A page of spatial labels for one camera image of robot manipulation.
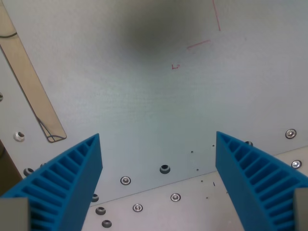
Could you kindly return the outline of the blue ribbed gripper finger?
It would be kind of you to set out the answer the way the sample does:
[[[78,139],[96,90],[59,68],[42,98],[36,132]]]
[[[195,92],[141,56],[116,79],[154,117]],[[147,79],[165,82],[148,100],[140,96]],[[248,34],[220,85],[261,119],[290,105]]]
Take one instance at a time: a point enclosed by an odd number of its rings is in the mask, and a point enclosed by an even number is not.
[[[32,231],[80,231],[103,169],[100,136],[69,148],[13,186],[3,198],[27,198]]]
[[[216,168],[246,231],[294,231],[293,195],[308,178],[276,157],[216,133]]]

